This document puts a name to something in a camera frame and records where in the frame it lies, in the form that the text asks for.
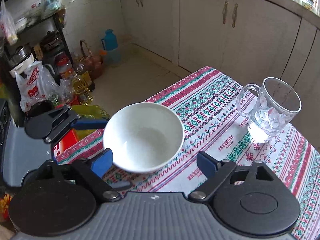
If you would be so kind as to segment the white bowl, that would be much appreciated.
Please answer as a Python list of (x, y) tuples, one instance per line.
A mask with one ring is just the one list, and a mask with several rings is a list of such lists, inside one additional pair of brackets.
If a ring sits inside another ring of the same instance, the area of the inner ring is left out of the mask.
[(140, 102), (117, 111), (106, 124), (103, 146), (113, 154), (113, 163), (131, 173), (153, 173), (180, 152), (184, 125), (178, 115), (163, 105)]

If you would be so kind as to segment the white kitchen cabinets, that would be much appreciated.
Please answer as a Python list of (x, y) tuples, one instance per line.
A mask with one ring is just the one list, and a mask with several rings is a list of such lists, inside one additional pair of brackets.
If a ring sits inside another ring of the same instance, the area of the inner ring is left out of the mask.
[(319, 16), (293, 0), (120, 0), (131, 41), (194, 72), (213, 66), (239, 83), (267, 76), (319, 111)]

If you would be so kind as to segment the striped patterned tablecloth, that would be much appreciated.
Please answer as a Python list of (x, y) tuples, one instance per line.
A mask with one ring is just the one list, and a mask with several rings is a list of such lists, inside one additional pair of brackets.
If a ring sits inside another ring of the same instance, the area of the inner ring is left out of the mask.
[(247, 120), (239, 115), (236, 106), (251, 108), (256, 99), (246, 92), (237, 101), (240, 89), (227, 75), (204, 67), (156, 94), (147, 106), (170, 109), (184, 124), (180, 152), (149, 175), (114, 167), (104, 174), (105, 178), (109, 182), (131, 179), (134, 191), (189, 193), (205, 180), (196, 166), (196, 154), (201, 150), (241, 165), (263, 160), (300, 203), (293, 235), (298, 239), (319, 239), (319, 153), (292, 125), (270, 142), (254, 140), (247, 130)]

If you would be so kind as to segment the cooking oil bottle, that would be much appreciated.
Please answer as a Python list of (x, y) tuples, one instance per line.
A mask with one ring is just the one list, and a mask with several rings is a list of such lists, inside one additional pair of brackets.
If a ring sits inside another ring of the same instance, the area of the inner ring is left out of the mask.
[(72, 86), (81, 105), (90, 105), (93, 101), (90, 88), (94, 85), (89, 72), (83, 64), (73, 66)]

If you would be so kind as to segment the red white plastic bag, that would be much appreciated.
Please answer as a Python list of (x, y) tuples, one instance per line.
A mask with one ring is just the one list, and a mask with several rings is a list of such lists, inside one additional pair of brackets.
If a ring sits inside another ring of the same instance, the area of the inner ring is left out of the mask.
[(60, 87), (52, 76), (52, 66), (35, 61), (24, 70), (14, 71), (20, 91), (20, 107), (27, 113), (38, 102), (49, 100), (54, 106), (60, 102)]

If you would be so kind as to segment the blue thermos jug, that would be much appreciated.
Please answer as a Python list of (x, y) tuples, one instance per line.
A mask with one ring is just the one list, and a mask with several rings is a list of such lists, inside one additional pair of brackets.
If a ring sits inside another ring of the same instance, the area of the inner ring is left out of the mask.
[(105, 36), (101, 39), (101, 44), (106, 51), (112, 51), (118, 48), (117, 38), (112, 29), (105, 31)]

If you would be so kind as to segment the clear glass mug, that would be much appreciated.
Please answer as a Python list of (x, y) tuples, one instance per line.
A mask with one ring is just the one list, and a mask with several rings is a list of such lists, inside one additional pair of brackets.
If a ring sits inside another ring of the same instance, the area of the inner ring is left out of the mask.
[[(240, 99), (247, 91), (255, 91), (257, 100), (249, 112), (244, 112)], [(300, 97), (285, 81), (267, 77), (262, 85), (245, 85), (236, 100), (240, 116), (247, 118), (247, 129), (258, 143), (271, 141), (302, 109)]]

